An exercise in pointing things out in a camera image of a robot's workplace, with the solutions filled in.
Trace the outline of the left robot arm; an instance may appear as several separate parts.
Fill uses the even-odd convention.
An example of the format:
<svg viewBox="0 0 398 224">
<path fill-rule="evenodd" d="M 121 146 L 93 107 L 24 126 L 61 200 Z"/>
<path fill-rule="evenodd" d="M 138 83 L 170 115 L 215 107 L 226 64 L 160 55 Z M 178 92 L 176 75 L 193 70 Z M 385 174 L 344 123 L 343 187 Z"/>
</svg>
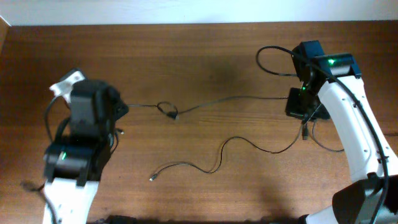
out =
<svg viewBox="0 0 398 224">
<path fill-rule="evenodd" d="M 86 223 L 119 143 L 116 121 L 129 111 L 119 92 L 100 80 L 73 84 L 69 108 L 44 155 L 44 223 Z"/>
</svg>

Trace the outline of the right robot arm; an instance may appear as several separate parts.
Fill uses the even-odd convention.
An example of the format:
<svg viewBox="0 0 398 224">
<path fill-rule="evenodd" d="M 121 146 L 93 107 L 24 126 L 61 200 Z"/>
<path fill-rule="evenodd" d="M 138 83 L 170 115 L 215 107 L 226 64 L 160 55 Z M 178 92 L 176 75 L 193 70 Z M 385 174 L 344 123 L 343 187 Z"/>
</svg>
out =
<svg viewBox="0 0 398 224">
<path fill-rule="evenodd" d="M 302 87 L 291 88 L 285 113 L 302 124 L 333 121 L 352 181 L 329 207 L 299 222 L 397 222 L 397 156 L 370 108 L 354 57 L 327 55 L 317 40 L 301 42 L 291 55 Z"/>
</svg>

